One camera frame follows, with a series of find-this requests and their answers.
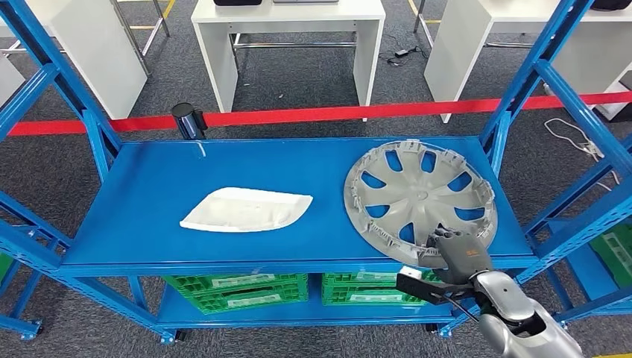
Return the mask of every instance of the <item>robotic arm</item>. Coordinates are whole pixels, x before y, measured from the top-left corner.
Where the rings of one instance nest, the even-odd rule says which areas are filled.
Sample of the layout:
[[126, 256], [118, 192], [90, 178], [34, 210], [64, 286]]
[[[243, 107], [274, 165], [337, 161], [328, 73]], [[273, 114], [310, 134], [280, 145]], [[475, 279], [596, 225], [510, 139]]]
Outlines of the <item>robotic arm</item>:
[[[577, 342], [535, 300], [504, 272], [493, 271], [491, 258], [472, 235], [439, 227], [428, 237], [448, 265], [434, 270], [442, 283], [422, 279], [422, 272], [405, 266], [397, 289], [431, 304], [450, 302], [463, 310], [503, 358], [581, 358]], [[458, 302], [474, 298], [480, 318]]]

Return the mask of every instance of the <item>blue metal post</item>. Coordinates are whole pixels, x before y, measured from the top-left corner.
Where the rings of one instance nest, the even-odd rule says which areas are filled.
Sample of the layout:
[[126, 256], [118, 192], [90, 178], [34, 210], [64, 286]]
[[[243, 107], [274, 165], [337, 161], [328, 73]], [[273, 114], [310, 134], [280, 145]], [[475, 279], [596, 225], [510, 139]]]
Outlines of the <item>blue metal post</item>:
[[516, 278], [524, 283], [632, 214], [632, 178], [615, 186], [536, 248], [540, 260]]
[[24, 205], [11, 198], [6, 193], [0, 190], [0, 208], [6, 210], [9, 214], [23, 220], [24, 223], [35, 227], [37, 232], [44, 236], [47, 240], [57, 239], [59, 244], [64, 248], [69, 248], [72, 244], [72, 239], [61, 233], [58, 229], [50, 225], [45, 220], [42, 220], [39, 216], [35, 215], [32, 211], [27, 209]]
[[551, 283], [551, 285], [553, 286], [553, 289], [557, 292], [557, 296], [559, 297], [560, 302], [562, 303], [562, 307], [564, 307], [565, 310], [572, 309], [573, 304], [572, 304], [571, 298], [569, 297], [568, 292], [566, 292], [566, 290], [564, 289], [564, 285], [562, 284], [562, 281], [557, 276], [555, 271], [553, 271], [552, 267], [549, 267], [548, 269], [546, 269], [546, 276], [549, 279], [549, 282]]
[[[57, 240], [54, 239], [46, 245], [46, 248], [48, 250], [54, 250], [56, 246]], [[26, 303], [28, 302], [28, 299], [31, 298], [33, 291], [35, 291], [35, 286], [37, 286], [37, 282], [40, 281], [40, 277], [42, 277], [42, 274], [40, 272], [35, 270], [31, 272], [31, 276], [28, 278], [28, 281], [26, 282], [26, 285], [22, 290], [22, 294], [18, 298], [18, 301], [9, 314], [9, 317], [19, 318], [22, 315], [22, 312], [24, 312], [24, 308], [26, 308]]]
[[498, 123], [498, 129], [494, 132], [493, 146], [490, 151], [490, 162], [492, 170], [497, 177], [500, 174], [500, 166], [502, 165], [502, 156], [505, 153], [505, 144], [507, 142], [510, 124], [511, 113], [505, 112]]
[[31, 107], [31, 103], [35, 102], [44, 93], [46, 87], [53, 83], [57, 74], [59, 74], [57, 68], [52, 63], [47, 63], [18, 91], [14, 100], [10, 101], [0, 113], [0, 141], [22, 119]]
[[604, 154], [604, 160], [610, 161], [614, 169], [624, 178], [632, 174], [632, 156], [617, 138], [606, 128], [597, 115], [579, 98], [571, 86], [553, 69], [547, 60], [538, 60], [534, 68], [542, 79], [559, 97], [566, 110], [588, 134], [588, 137]]
[[19, 261], [14, 260], [9, 266], [9, 269], [7, 270], [7, 272], [4, 274], [4, 277], [2, 278], [2, 282], [0, 283], [0, 296], [2, 296], [5, 291], [7, 291], [7, 288], [11, 284], [13, 276], [15, 276], [16, 273], [18, 272], [19, 265], [20, 265]]
[[144, 310], [147, 309], [147, 301], [145, 300], [145, 292], [142, 289], [142, 283], [140, 282], [140, 277], [138, 276], [129, 276], [127, 277], [127, 281], [130, 283], [130, 290], [132, 291], [132, 297], [134, 297], [134, 302], [136, 305]]
[[110, 308], [149, 330], [167, 339], [170, 330], [157, 326], [157, 319], [146, 310], [136, 306], [110, 287], [95, 278], [65, 277], [59, 273], [61, 259], [44, 248], [27, 234], [20, 233], [6, 222], [0, 221], [0, 251], [6, 252], [21, 263], [40, 271], [79, 293]]
[[12, 330], [13, 332], [21, 333], [22, 339], [29, 340], [35, 338], [37, 331], [40, 328], [39, 321], [25, 322], [17, 318], [11, 318], [4, 315], [0, 315], [0, 328], [5, 330]]
[[[97, 133], [88, 133], [90, 142], [100, 145], [99, 151], [108, 150], [115, 157], [121, 149], [121, 140], [25, 1], [0, 0], [0, 16], [28, 50], [35, 63], [42, 68], [53, 66], [58, 71], [59, 75], [54, 79], [57, 91], [84, 124], [90, 123], [98, 129]], [[35, 98], [26, 99], [27, 101], [20, 102], [20, 106], [32, 105]], [[0, 118], [3, 116], [4, 110], [0, 113]], [[107, 167], [107, 161], [99, 161], [100, 175], [104, 167]]]
[[629, 301], [632, 298], [632, 286], [625, 287], [618, 291], [612, 292], [609, 295], [592, 300], [588, 303], [582, 304], [571, 310], [560, 313], [555, 316], [556, 321], [574, 321], [583, 317], [587, 317], [594, 313], [598, 313], [608, 307], [620, 304], [621, 302]]
[[534, 64], [542, 59], [552, 61], [568, 36], [575, 29], [581, 17], [586, 13], [594, 0], [561, 0], [549, 22], [540, 33], [533, 48], [529, 51], [516, 76], [513, 77], [507, 92], [502, 96], [499, 106], [483, 128], [480, 135], [481, 144], [487, 150], [492, 150], [495, 132], [506, 112], [511, 114], [513, 123], [518, 112], [527, 101], [540, 82], [540, 76], [534, 70]]
[[[622, 145], [628, 150], [628, 152], [632, 151], [632, 134], [622, 141]], [[559, 215], [611, 170], [613, 170], [613, 167], [606, 160], [600, 160], [588, 169], [588, 171], [584, 173], [579, 180], [574, 182], [573, 185], [560, 194], [555, 201], [550, 203], [550, 205], [538, 213], [533, 220], [525, 225], [522, 228], [524, 233], [535, 235], [546, 226], [546, 222], [549, 219], [553, 219], [555, 216]]]

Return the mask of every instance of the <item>blue metal shelf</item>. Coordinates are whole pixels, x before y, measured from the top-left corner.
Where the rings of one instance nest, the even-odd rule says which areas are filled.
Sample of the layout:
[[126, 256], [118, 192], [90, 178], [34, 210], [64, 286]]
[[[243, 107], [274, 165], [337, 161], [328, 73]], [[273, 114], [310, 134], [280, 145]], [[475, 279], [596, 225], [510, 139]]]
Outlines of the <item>blue metal shelf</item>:
[[[566, 223], [565, 220], [551, 220], [549, 222], [549, 230], [552, 233], [559, 231]], [[587, 302], [594, 302], [595, 300], [603, 299], [608, 295], [619, 292], [620, 288], [613, 280], [610, 272], [603, 264], [599, 256], [594, 252], [589, 245], [583, 245], [577, 248], [569, 256], [566, 257], [571, 272], [575, 276], [575, 279], [584, 294], [584, 298]], [[558, 293], [562, 297], [566, 296], [563, 287], [555, 287]], [[575, 309], [572, 305], [568, 307], [569, 310]], [[606, 306], [602, 308], [595, 308], [594, 310], [587, 310], [586, 314], [577, 316], [561, 316], [566, 321], [585, 317], [587, 315], [624, 315], [632, 313], [632, 297], [627, 301], [614, 304], [612, 306]]]
[[[123, 144], [61, 271], [74, 276], [209, 272], [398, 271], [356, 232], [344, 209], [344, 178], [369, 149], [396, 138], [210, 140]], [[490, 253], [499, 268], [536, 262], [477, 137], [420, 138], [462, 153], [496, 193]], [[240, 186], [312, 195], [280, 230], [211, 233], [179, 221], [209, 193]]]
[[[525, 268], [519, 283], [569, 258], [591, 300], [557, 316], [576, 319], [604, 311], [626, 313], [632, 287], [613, 289], [590, 277], [602, 266], [581, 247], [632, 214], [632, 139], [620, 143], [580, 100], [551, 62], [593, 0], [560, 0], [525, 62], [480, 136], [420, 138], [464, 155], [496, 193], [499, 227], [489, 252], [498, 269]], [[306, 304], [206, 316], [167, 288], [158, 316], [147, 309], [140, 275], [219, 272], [395, 271], [401, 265], [372, 249], [353, 229], [342, 190], [351, 165], [367, 150], [400, 138], [253, 139], [122, 143], [80, 79], [57, 50], [25, 0], [0, 0], [0, 15], [40, 67], [0, 111], [0, 140], [21, 119], [47, 83], [86, 126], [103, 183], [75, 240], [0, 192], [2, 209], [68, 248], [45, 248], [23, 230], [0, 220], [0, 250], [79, 293], [159, 334], [169, 343], [181, 327], [274, 324], [441, 323], [440, 334], [467, 320], [450, 307], [323, 307], [318, 290]], [[544, 80], [605, 158], [578, 179], [523, 229], [496, 179], [511, 123]], [[565, 223], [542, 244], [533, 238], [610, 170], [618, 185]], [[264, 233], [222, 234], [182, 229], [179, 221], [202, 198], [223, 186], [295, 192], [315, 199], [293, 225]], [[534, 245], [532, 250], [525, 238]], [[133, 300], [96, 277], [127, 276]], [[477, 307], [465, 302], [476, 314]]]
[[331, 326], [348, 324], [442, 323], [454, 319], [452, 305], [440, 306], [324, 306], [320, 275], [309, 277], [309, 300], [248, 310], [205, 315], [171, 286], [166, 285], [158, 312], [163, 328]]

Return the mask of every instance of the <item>green plastic crate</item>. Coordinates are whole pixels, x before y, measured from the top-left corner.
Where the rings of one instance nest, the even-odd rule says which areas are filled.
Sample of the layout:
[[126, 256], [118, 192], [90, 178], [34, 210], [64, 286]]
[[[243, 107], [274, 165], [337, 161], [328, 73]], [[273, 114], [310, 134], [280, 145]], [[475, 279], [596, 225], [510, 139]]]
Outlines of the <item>green plastic crate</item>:
[[[422, 273], [424, 280], [439, 281], [432, 270]], [[397, 273], [384, 272], [354, 272], [323, 274], [323, 286], [383, 286], [395, 287]]]
[[619, 287], [632, 285], [632, 227], [618, 224], [590, 242]]
[[2, 279], [7, 274], [12, 262], [13, 258], [11, 256], [0, 254], [0, 282], [2, 282]]
[[277, 283], [257, 285], [256, 288], [211, 290], [197, 292], [189, 297], [189, 302], [196, 306], [202, 313], [218, 313], [227, 310], [240, 310], [254, 308], [269, 304], [288, 304], [292, 302], [307, 301], [307, 277], [298, 275], [296, 280], [284, 280]]
[[323, 304], [426, 304], [424, 300], [405, 294], [395, 288], [365, 286], [324, 286]]
[[205, 276], [163, 276], [181, 295], [191, 297], [240, 289], [278, 285], [286, 281], [307, 281], [307, 274], [209, 274]]

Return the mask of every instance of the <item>white cable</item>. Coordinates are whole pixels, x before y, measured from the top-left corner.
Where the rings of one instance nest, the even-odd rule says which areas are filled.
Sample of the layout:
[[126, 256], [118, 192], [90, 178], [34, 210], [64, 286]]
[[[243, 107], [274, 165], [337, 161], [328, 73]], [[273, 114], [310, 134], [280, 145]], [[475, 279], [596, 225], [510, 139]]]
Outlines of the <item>white cable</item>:
[[[575, 143], [575, 142], [573, 142], [573, 141], [572, 141], [572, 139], [570, 139], [569, 137], [567, 137], [567, 136], [561, 136], [561, 135], [559, 135], [559, 134], [556, 134], [556, 133], [555, 133], [555, 132], [554, 132], [554, 131], [553, 131], [553, 130], [549, 127], [549, 123], [554, 122], [554, 121], [559, 121], [559, 122], [562, 122], [562, 123], [564, 123], [565, 125], [568, 125], [569, 127], [571, 127], [571, 128], [574, 128], [574, 129], [578, 130], [578, 131], [581, 133], [581, 135], [584, 137], [584, 139], [586, 140], [586, 142], [585, 142], [585, 143], [579, 143], [579, 144], [576, 144], [576, 143]], [[572, 125], [572, 124], [568, 123], [567, 121], [565, 121], [565, 120], [563, 120], [563, 119], [560, 119], [560, 118], [552, 118], [552, 119], [549, 119], [548, 121], [544, 122], [544, 127], [546, 128], [546, 130], [547, 130], [547, 131], [549, 131], [549, 133], [550, 133], [551, 135], [553, 135], [553, 136], [555, 136], [555, 137], [557, 137], [557, 138], [560, 138], [560, 139], [564, 139], [564, 140], [569, 141], [569, 142], [572, 144], [572, 146], [573, 146], [573, 147], [575, 147], [575, 148], [579, 149], [580, 151], [582, 151], [582, 152], [584, 152], [584, 153], [589, 154], [589, 155], [590, 155], [590, 156], [591, 156], [591, 157], [592, 157], [592, 158], [593, 158], [596, 162], [598, 162], [598, 161], [599, 161], [599, 159], [597, 158], [597, 155], [599, 155], [600, 157], [603, 157], [603, 154], [601, 154], [601, 152], [600, 152], [600, 151], [599, 151], [599, 149], [597, 148], [597, 145], [596, 145], [596, 144], [595, 144], [592, 140], [588, 139], [588, 136], [586, 136], [586, 133], [585, 133], [583, 130], [581, 130], [581, 128], [579, 128], [578, 126], [576, 126], [576, 125]], [[615, 173], [614, 171], [611, 171], [611, 173], [612, 173], [612, 175], [613, 175], [614, 181], [617, 183], [617, 185], [619, 185], [619, 184], [620, 184], [620, 182], [619, 182], [619, 177], [617, 177], [617, 175], [616, 175], [616, 173]], [[597, 185], [601, 186], [602, 188], [606, 189], [606, 190], [607, 190], [607, 191], [609, 191], [609, 192], [611, 192], [611, 191], [612, 191], [612, 189], [611, 189], [609, 186], [607, 186], [607, 185], [605, 185], [605, 184], [603, 184], [603, 183], [599, 183], [599, 182], [597, 182]]]
[[[559, 135], [559, 134], [554, 133], [554, 132], [553, 132], [553, 130], [549, 127], [549, 123], [554, 122], [554, 121], [559, 121], [559, 122], [562, 122], [562, 123], [564, 123], [565, 125], [568, 125], [569, 127], [572, 127], [572, 128], [574, 128], [574, 129], [576, 129], [576, 130], [580, 131], [581, 135], [582, 135], [582, 136], [584, 136], [584, 139], [586, 140], [586, 142], [585, 142], [585, 143], [581, 143], [581, 144], [583, 144], [583, 145], [584, 145], [584, 147], [580, 147], [579, 145], [575, 144], [575, 142], [573, 142], [573, 141], [572, 141], [572, 139], [570, 139], [570, 138], [569, 138], [569, 137], [567, 137], [567, 136], [561, 136], [561, 135]], [[586, 148], [586, 145], [590, 145], [590, 143], [592, 143], [592, 142], [590, 142], [590, 139], [588, 139], [588, 137], [586, 136], [586, 134], [584, 133], [584, 131], [583, 131], [583, 130], [581, 130], [581, 128], [579, 128], [579, 127], [578, 127], [578, 126], [576, 126], [576, 125], [572, 125], [572, 124], [568, 123], [567, 121], [565, 121], [565, 120], [563, 120], [563, 119], [560, 119], [560, 118], [552, 118], [552, 119], [549, 119], [548, 121], [544, 122], [544, 126], [546, 127], [546, 130], [547, 130], [547, 131], [549, 131], [549, 133], [550, 133], [550, 134], [552, 134], [553, 136], [556, 136], [557, 138], [568, 140], [568, 141], [569, 141], [569, 142], [573, 145], [573, 147], [575, 147], [575, 148], [579, 149], [580, 151], [586, 151], [586, 149], [585, 149], [585, 148]]]

